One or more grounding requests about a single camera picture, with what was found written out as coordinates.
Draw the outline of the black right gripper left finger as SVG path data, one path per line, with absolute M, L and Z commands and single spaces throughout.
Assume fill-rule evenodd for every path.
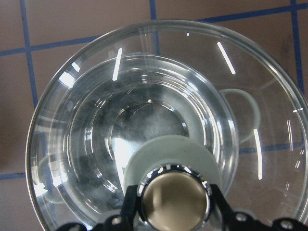
M 110 216 L 104 223 L 97 223 L 91 230 L 133 231 L 134 219 L 139 206 L 137 189 L 137 185 L 128 186 L 120 214 Z

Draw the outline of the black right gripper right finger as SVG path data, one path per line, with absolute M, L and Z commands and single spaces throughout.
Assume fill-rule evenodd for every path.
M 293 218 L 278 218 L 271 226 L 265 225 L 245 212 L 234 211 L 216 184 L 210 185 L 213 204 L 222 215 L 224 231 L 306 231 L 308 227 Z

